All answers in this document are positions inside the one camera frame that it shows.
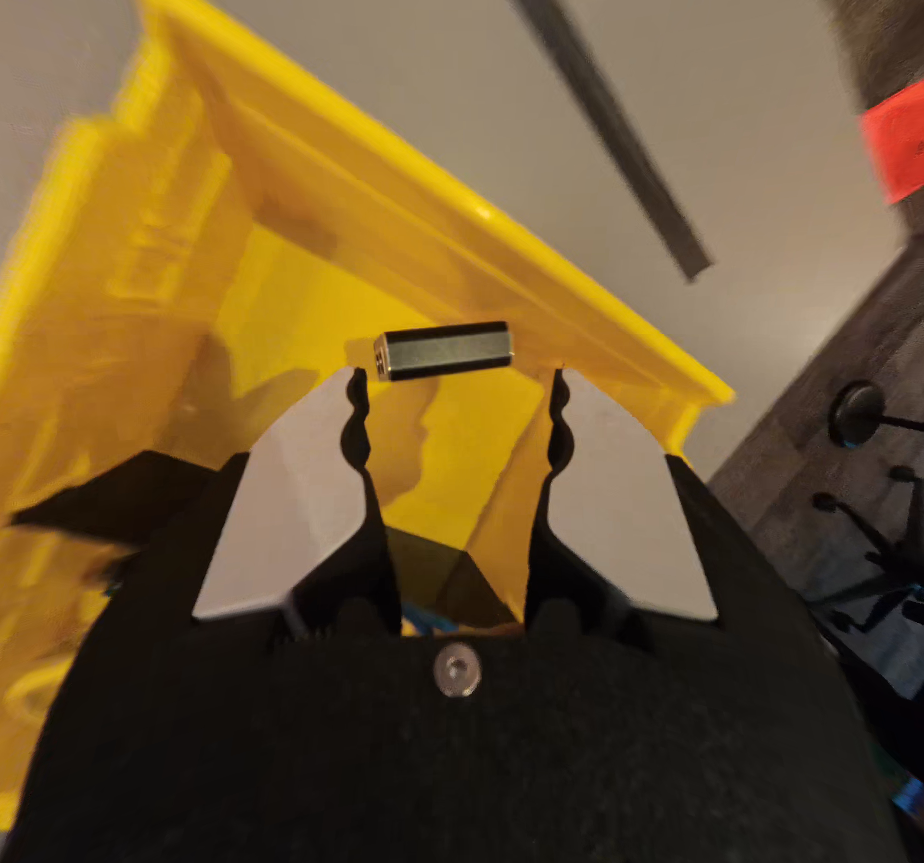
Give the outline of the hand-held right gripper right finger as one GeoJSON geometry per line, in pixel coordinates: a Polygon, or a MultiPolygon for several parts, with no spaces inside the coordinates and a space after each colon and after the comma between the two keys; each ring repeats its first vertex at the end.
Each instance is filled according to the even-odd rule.
{"type": "Polygon", "coordinates": [[[719,610],[673,478],[673,459],[618,402],[560,369],[549,473],[529,537],[530,638],[710,636],[719,610]]]}

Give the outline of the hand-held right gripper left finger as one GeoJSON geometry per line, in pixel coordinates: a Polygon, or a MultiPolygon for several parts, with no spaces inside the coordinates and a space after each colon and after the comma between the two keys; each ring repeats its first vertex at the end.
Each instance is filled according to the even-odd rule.
{"type": "Polygon", "coordinates": [[[192,609],[274,615],[288,638],[342,624],[398,637],[402,604],[367,463],[364,369],[334,372],[252,446],[192,609]]]}

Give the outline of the black ethernet adapter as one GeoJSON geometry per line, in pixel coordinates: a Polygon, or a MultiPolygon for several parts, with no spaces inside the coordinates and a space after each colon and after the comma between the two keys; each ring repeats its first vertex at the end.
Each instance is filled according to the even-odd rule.
{"type": "Polygon", "coordinates": [[[506,322],[388,331],[373,350],[379,379],[390,383],[502,369],[514,360],[506,322]]]}

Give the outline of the yellow plastic bin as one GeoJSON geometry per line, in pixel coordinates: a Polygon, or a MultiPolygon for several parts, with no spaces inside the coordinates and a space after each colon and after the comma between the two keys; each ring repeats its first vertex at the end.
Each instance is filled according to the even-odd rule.
{"type": "Polygon", "coordinates": [[[523,617],[552,373],[683,456],[732,389],[605,287],[205,0],[137,0],[108,116],[63,127],[2,270],[2,831],[126,543],[15,513],[136,453],[218,468],[381,333],[505,321],[509,368],[371,388],[389,528],[523,617]]]}

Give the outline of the black bin divider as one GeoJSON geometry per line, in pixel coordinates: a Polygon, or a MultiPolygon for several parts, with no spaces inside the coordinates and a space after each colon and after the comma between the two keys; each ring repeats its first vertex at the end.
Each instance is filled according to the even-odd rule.
{"type": "Polygon", "coordinates": [[[62,532],[81,539],[142,548],[202,497],[219,476],[242,469],[249,453],[212,469],[146,450],[83,484],[12,513],[12,527],[62,532]]]}

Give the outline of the black flat device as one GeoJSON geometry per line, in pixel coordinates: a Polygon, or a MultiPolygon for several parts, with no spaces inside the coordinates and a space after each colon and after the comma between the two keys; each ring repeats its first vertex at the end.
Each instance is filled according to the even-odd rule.
{"type": "Polygon", "coordinates": [[[611,162],[688,283],[712,258],[687,218],[564,0],[513,0],[611,162]]]}

